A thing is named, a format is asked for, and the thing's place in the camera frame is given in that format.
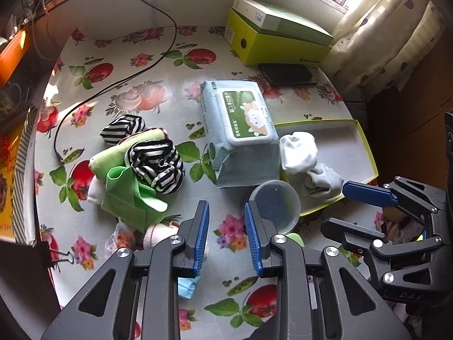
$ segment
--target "wet wipes package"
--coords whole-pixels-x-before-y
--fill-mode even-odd
[[[201,107],[217,186],[279,178],[279,139],[260,88],[242,80],[205,81]]]

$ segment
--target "black smartphone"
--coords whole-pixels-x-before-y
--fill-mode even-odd
[[[259,64],[258,69],[273,87],[314,86],[318,81],[302,64]]]

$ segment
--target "tablecloth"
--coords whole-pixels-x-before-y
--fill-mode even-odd
[[[110,83],[152,65],[171,44],[174,28],[147,29],[112,41],[91,39],[76,29],[67,41],[44,95],[35,148],[35,193],[41,234],[51,249],[69,251],[76,259],[73,265],[62,262],[52,270],[62,306],[107,258],[104,247],[117,220],[87,202],[87,164],[90,157],[107,147],[100,131],[128,113],[141,116],[148,127],[164,127],[176,145],[193,142],[190,147],[196,157],[184,165],[182,188],[160,195],[169,205],[165,216],[192,218],[200,199],[210,204],[210,254],[193,298],[180,300],[182,339],[244,339],[275,313],[275,281],[256,278],[242,231],[244,203],[253,187],[219,189],[209,178],[209,170],[200,179],[191,176],[191,168],[202,162],[206,150],[199,85],[213,79],[256,81],[274,123],[351,116],[321,70],[312,70],[318,80],[316,86],[273,88],[256,67],[243,66],[223,38],[223,31],[223,27],[178,27],[175,46],[156,67],[72,110],[57,139],[57,150],[65,157],[64,167],[60,168],[52,149],[59,119]],[[141,96],[139,102],[134,102],[136,93]],[[319,232],[322,219],[331,216],[374,229],[380,226],[382,214],[375,207],[340,201],[300,222],[298,229],[308,247],[322,249],[332,244]],[[228,225],[234,225],[235,234],[226,239],[222,231]],[[366,274],[361,258],[344,253]],[[52,255],[60,258],[58,253]],[[255,316],[243,321],[240,314],[248,305]]]

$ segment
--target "blue gripper pad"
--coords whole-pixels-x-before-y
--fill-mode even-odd
[[[194,249],[193,269],[195,276],[200,276],[200,271],[203,265],[204,249],[206,246],[206,238],[208,237],[209,227],[209,204],[206,202],[203,210],[198,235],[196,236]]]
[[[392,207],[398,202],[388,189],[353,181],[343,185],[343,195],[348,199],[377,207]]]
[[[253,268],[257,276],[261,277],[263,272],[263,262],[261,261],[261,244],[258,238],[255,222],[253,221],[250,204],[245,204],[245,228],[247,229],[247,238],[249,240],[250,253],[252,256]]]

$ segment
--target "black and white striped cloth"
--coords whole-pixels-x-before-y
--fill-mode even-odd
[[[136,115],[123,115],[112,121],[101,132],[108,145],[117,145],[123,138],[145,130],[144,120]]]
[[[183,183],[183,161],[170,139],[135,143],[124,161],[144,184],[160,193],[176,192]]]

